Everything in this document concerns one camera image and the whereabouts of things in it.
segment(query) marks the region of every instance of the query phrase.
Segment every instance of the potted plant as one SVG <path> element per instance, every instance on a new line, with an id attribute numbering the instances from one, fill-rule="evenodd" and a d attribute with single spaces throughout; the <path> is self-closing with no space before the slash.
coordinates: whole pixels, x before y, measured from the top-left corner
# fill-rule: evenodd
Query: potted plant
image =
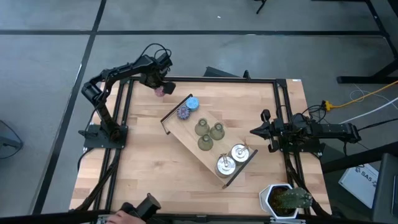
<path id="1" fill-rule="evenodd" d="M 301 187 L 290 184 L 272 184 L 260 192 L 261 208 L 276 219 L 295 218 L 299 208 L 309 208 L 312 195 Z"/>

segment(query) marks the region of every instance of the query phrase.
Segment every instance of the wooden tray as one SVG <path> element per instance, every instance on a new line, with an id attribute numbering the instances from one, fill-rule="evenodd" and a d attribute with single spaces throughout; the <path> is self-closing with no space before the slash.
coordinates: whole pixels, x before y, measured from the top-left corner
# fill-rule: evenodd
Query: wooden tray
<path id="1" fill-rule="evenodd" d="M 200 108 L 190 113 L 190 117 L 186 120 L 179 119 L 177 117 L 177 109 L 185 104 L 185 101 L 191 97 L 186 97 L 176 108 L 174 108 L 166 117 L 162 119 L 162 125 L 167 134 L 173 133 L 173 135 L 184 144 L 214 175 L 224 184 L 223 188 L 226 188 L 234 178 L 243 170 L 244 166 L 254 157 L 257 150 L 253 151 L 249 148 L 250 156 L 249 159 L 242 165 L 235 169 L 234 173 L 227 178 L 221 178 L 216 174 L 215 165 L 221 154 L 228 154 L 232 147 L 236 144 L 245 144 L 240 138 L 235 136 L 228 127 L 224 125 L 225 136 L 223 139 L 216 141 L 213 140 L 213 147 L 209 151 L 202 151 L 198 147 L 198 136 L 195 132 L 195 125 L 198 123 L 200 118 L 206 118 L 210 127 L 214 126 L 215 123 L 219 122 L 213 115 L 207 110 Z"/>

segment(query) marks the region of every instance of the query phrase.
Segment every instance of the silver can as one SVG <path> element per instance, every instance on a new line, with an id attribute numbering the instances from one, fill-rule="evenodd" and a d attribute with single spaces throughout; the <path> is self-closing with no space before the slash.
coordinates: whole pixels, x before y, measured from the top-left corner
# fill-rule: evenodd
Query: silver can
<path id="1" fill-rule="evenodd" d="M 221 178 L 229 177 L 235 171 L 235 168 L 235 161 L 225 154 L 221 155 L 220 158 L 218 158 L 215 167 L 216 174 Z"/>
<path id="2" fill-rule="evenodd" d="M 228 155 L 235 160 L 237 166 L 240 166 L 249 159 L 250 152 L 249 148 L 244 144 L 236 144 L 232 147 Z"/>

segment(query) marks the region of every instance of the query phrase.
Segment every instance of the wooden table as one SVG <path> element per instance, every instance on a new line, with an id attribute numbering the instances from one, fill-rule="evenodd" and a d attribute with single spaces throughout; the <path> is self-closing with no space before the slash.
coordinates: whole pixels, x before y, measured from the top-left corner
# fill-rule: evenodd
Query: wooden table
<path id="1" fill-rule="evenodd" d="M 112 209 L 123 202 L 140 203 L 150 192 L 161 204 L 158 213 L 192 213 L 217 215 L 269 215 L 260 208 L 259 192 L 269 184 L 286 183 L 281 152 L 269 153 L 268 141 L 249 133 L 262 124 L 260 113 L 269 109 L 275 114 L 275 98 L 271 84 L 177 82 L 173 95 L 158 98 L 153 90 L 134 83 L 127 125 L 126 147 L 122 150 Z M 307 102 L 300 80 L 287 80 L 291 108 L 301 113 Z M 114 85 L 107 106 L 115 104 L 118 84 Z M 187 95 L 192 93 L 214 117 L 259 152 L 243 172 L 226 189 L 180 141 L 166 135 L 160 120 Z M 282 90 L 281 103 L 284 104 Z M 124 103 L 119 110 L 121 122 Z M 98 117 L 93 121 L 99 123 Z M 70 208 L 79 206 L 97 184 L 104 149 L 94 149 L 81 162 Z M 301 153 L 305 182 L 315 199 L 326 211 L 330 204 L 320 161 L 309 153 Z M 108 187 L 101 200 L 104 207 Z"/>

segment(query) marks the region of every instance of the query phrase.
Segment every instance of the succulent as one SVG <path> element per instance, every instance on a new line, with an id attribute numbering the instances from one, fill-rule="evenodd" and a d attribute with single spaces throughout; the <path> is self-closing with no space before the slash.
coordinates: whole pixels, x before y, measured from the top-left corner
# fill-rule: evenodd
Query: succulent
<path id="1" fill-rule="evenodd" d="M 279 208 L 309 208 L 312 204 L 312 195 L 301 187 L 288 189 L 275 199 Z"/>

